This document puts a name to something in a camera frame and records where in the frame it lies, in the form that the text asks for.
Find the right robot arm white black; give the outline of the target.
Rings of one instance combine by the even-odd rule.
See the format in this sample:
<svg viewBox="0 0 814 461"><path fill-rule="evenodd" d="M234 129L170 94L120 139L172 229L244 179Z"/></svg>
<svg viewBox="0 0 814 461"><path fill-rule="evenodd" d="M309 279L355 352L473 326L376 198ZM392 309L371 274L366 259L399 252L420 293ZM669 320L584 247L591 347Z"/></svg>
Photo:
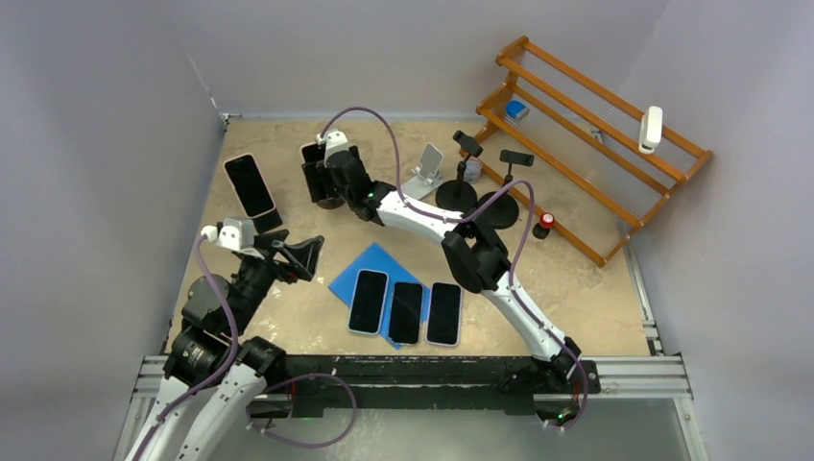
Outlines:
<svg viewBox="0 0 814 461"><path fill-rule="evenodd" d="M340 199L362 221L409 231L439 245L455 281L488 299L523 339L546 388L561 391L585 370L579 347L532 300L486 218L400 196L394 185L370 178L354 146L329 156L311 143L300 153L312 202Z"/></svg>

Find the black round phone stand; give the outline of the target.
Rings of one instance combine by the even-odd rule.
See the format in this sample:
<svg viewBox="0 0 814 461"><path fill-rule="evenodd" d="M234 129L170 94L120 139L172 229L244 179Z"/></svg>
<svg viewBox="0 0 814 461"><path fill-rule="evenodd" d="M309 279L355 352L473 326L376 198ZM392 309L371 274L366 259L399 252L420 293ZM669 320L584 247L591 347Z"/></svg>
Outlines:
<svg viewBox="0 0 814 461"><path fill-rule="evenodd" d="M508 165L507 174L504 176L503 184L506 185L511 182L513 177L513 167L516 165L530 167L534 163L534 157L531 154L520 153L504 149L500 152L499 160ZM483 215L489 220L490 224L497 230L505 230L513 226L519 217L519 206L514 197L510 193L506 193L494 201L484 212Z"/></svg>
<svg viewBox="0 0 814 461"><path fill-rule="evenodd" d="M452 139L459 145L464 157L457 165L456 178L442 183L437 189L435 201L442 209L465 212L478 201L474 187L465 181L467 164L471 158L478 158L483 148L473 136L462 131L456 131Z"/></svg>

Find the silver phone stand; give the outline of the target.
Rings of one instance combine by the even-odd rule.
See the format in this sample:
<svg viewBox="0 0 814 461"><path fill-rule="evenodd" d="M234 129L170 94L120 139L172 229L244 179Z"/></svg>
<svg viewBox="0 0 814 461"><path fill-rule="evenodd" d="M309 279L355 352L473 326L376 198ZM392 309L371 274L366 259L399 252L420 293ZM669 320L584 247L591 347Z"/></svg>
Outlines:
<svg viewBox="0 0 814 461"><path fill-rule="evenodd" d="M427 143L418 165L412 169L414 176L401 185L403 194L421 200L436 190L443 182L440 172L443 159L443 153L432 143Z"/></svg>

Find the light blue phone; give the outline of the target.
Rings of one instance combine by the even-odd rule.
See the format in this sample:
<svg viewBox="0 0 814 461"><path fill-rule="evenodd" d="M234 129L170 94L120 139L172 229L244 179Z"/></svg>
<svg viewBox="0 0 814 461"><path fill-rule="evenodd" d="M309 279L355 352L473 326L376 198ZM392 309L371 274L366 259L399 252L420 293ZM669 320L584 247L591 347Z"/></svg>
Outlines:
<svg viewBox="0 0 814 461"><path fill-rule="evenodd" d="M358 273L347 319L348 330L368 335L379 333L388 284L389 276L384 272L365 269Z"/></svg>

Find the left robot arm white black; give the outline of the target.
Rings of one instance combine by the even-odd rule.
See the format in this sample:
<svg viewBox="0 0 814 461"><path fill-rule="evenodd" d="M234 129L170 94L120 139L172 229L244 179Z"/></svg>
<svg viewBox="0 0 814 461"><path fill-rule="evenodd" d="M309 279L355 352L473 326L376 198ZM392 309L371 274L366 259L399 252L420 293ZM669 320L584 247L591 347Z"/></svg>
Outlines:
<svg viewBox="0 0 814 461"><path fill-rule="evenodd" d="M261 392L280 389L286 352L239 338L277 281L310 281L321 235L289 245L287 230L256 235L241 220L201 229L193 255L203 275L189 288L155 403L129 460L206 460Z"/></svg>

